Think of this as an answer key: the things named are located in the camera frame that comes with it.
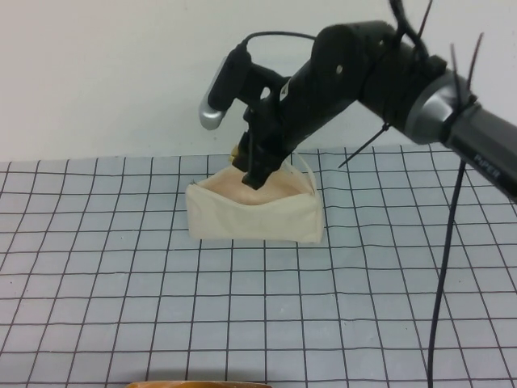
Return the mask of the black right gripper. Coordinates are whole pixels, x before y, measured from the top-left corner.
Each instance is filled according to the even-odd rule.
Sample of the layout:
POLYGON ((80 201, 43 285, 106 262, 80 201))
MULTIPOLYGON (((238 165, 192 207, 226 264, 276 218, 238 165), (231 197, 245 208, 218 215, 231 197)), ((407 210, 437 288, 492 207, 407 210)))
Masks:
POLYGON ((245 114, 248 134, 233 148, 242 182, 259 190, 301 142, 352 104, 343 63, 307 61, 269 97, 245 114))

